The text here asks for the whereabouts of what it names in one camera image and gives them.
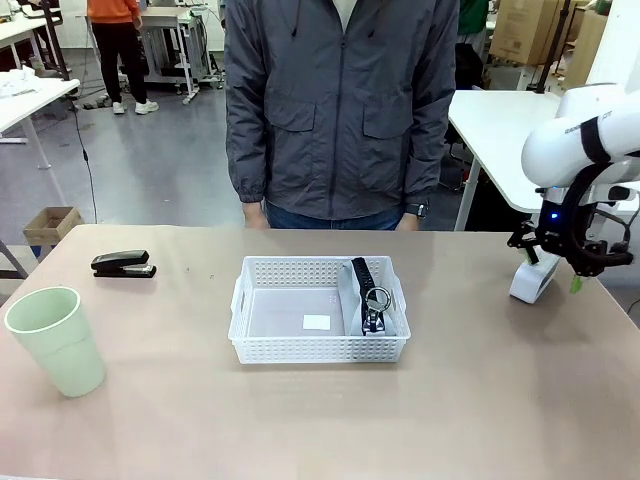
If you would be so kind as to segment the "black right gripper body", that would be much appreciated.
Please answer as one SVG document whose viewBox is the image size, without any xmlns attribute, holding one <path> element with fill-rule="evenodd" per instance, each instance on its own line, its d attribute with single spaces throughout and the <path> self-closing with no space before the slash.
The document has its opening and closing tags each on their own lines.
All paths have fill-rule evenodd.
<svg viewBox="0 0 640 480">
<path fill-rule="evenodd" d="M 568 188 L 548 188 L 542 193 L 543 203 L 535 234 L 548 253 L 570 256 L 583 249 L 586 233 L 594 218 L 594 205 L 563 207 Z"/>
</svg>

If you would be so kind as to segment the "person's right hand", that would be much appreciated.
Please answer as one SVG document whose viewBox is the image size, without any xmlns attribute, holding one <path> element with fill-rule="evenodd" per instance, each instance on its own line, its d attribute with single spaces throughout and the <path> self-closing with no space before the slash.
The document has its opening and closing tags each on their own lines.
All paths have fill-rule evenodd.
<svg viewBox="0 0 640 480">
<path fill-rule="evenodd" d="M 268 229 L 269 223 L 263 211 L 261 202 L 243 203 L 242 211 L 245 226 L 250 229 Z"/>
</svg>

